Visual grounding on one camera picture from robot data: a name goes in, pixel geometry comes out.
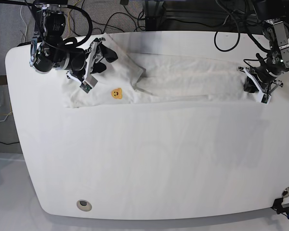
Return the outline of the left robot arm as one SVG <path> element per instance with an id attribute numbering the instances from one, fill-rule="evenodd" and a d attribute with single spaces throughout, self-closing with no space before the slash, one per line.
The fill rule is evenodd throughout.
<path id="1" fill-rule="evenodd" d="M 243 90 L 248 93 L 264 92 L 265 95 L 273 91 L 272 84 L 278 86 L 276 78 L 289 72 L 289 0 L 253 0 L 253 10 L 244 13 L 241 20 L 235 17 L 220 0 L 216 3 L 238 26 L 243 25 L 248 37 L 266 54 L 261 57 L 256 54 L 258 67 L 249 66 Z M 269 48 L 262 46 L 248 28 L 247 19 L 252 14 L 261 22 L 263 36 L 269 41 Z"/>

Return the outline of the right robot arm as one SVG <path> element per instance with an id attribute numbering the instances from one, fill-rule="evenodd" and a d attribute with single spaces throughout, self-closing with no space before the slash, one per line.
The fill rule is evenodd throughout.
<path id="1" fill-rule="evenodd" d="M 53 68 L 66 70 L 68 78 L 86 87 L 90 86 L 93 74 L 106 70 L 103 59 L 108 63 L 118 59 L 117 53 L 103 44 L 104 38 L 94 39 L 85 50 L 80 48 L 93 31 L 91 17 L 83 9 L 69 5 L 66 0 L 35 0 L 28 8 L 35 20 L 30 66 L 37 72 L 46 74 Z M 66 26 L 63 8 L 79 11 L 87 19 L 88 33 L 81 41 L 62 37 Z"/>

